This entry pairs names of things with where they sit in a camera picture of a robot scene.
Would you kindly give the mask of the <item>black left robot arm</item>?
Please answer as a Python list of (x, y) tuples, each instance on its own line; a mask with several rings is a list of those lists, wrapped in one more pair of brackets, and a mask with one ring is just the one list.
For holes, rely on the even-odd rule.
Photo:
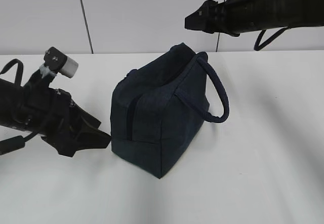
[(99, 130), (100, 125), (64, 90), (29, 90), (1, 80), (1, 126), (29, 133), (1, 140), (1, 155), (24, 148), (37, 135), (67, 157), (81, 150), (107, 148), (111, 137)]

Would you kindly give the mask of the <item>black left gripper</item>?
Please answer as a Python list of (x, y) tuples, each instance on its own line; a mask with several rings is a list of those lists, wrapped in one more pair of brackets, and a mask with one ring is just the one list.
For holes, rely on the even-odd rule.
[(107, 148), (111, 136), (99, 130), (101, 122), (73, 103), (69, 93), (51, 90), (50, 104), (40, 124), (23, 138), (37, 135), (55, 148), (58, 154), (73, 157), (77, 151)]

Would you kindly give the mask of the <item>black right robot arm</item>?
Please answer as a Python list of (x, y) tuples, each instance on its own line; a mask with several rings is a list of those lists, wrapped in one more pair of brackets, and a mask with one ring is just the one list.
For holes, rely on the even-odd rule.
[(320, 26), (323, 0), (207, 0), (184, 19), (188, 30), (233, 37), (274, 28)]

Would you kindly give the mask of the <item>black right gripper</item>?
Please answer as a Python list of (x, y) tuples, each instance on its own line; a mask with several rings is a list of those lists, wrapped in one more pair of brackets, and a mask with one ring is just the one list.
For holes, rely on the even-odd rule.
[(184, 19), (184, 27), (188, 30), (202, 31), (209, 34), (224, 33), (240, 36), (227, 24), (227, 4), (236, 0), (225, 0), (222, 3), (214, 0), (205, 1), (195, 12)]

